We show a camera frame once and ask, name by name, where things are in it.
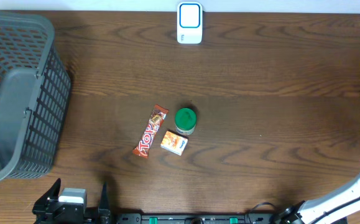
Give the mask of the orange chocolate bar wrapper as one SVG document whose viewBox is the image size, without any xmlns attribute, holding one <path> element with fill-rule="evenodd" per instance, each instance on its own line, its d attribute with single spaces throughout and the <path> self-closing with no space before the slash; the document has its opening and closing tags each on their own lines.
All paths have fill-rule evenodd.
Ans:
<svg viewBox="0 0 360 224">
<path fill-rule="evenodd" d="M 132 150 L 133 154 L 146 159 L 148 158 L 151 145 L 153 144 L 155 136 L 164 122 L 167 113 L 168 109 L 159 105 L 154 105 L 154 109 L 152 110 L 145 131 L 138 145 Z"/>
</svg>

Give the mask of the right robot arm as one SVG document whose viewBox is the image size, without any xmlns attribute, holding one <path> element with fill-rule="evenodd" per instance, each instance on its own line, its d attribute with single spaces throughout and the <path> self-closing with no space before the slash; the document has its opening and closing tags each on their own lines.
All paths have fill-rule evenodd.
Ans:
<svg viewBox="0 0 360 224">
<path fill-rule="evenodd" d="M 274 215 L 270 222 L 334 223 L 360 211 L 360 173 L 335 191 L 314 200 L 302 201 Z"/>
</svg>

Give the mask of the green lid jar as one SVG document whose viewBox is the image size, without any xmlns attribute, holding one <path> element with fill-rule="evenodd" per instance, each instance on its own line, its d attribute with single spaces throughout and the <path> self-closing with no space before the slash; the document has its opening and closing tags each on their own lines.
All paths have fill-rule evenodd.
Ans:
<svg viewBox="0 0 360 224">
<path fill-rule="evenodd" d="M 190 108 L 182 108 L 175 114 L 175 129 L 182 135 L 191 135 L 196 128 L 196 113 Z"/>
</svg>

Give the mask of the orange snack box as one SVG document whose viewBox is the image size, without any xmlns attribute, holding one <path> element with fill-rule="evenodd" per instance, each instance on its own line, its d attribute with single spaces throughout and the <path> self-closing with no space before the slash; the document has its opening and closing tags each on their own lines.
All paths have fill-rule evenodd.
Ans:
<svg viewBox="0 0 360 224">
<path fill-rule="evenodd" d="M 188 144 L 188 139 L 175 134 L 171 131 L 166 131 L 162 142 L 160 143 L 161 148 L 166 149 L 176 155 L 181 156 Z"/>
</svg>

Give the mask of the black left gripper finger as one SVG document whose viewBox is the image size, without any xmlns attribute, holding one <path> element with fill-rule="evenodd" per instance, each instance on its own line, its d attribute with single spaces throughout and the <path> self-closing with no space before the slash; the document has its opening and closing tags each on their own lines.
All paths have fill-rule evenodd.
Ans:
<svg viewBox="0 0 360 224">
<path fill-rule="evenodd" d="M 60 192 L 61 178 L 58 178 L 51 188 L 46 191 L 35 203 L 34 207 L 46 207 L 51 198 L 57 198 Z"/>
<path fill-rule="evenodd" d="M 101 198 L 100 198 L 99 205 L 98 205 L 98 210 L 100 212 L 109 212 L 110 211 L 106 182 L 103 184 L 103 188 L 101 191 Z"/>
</svg>

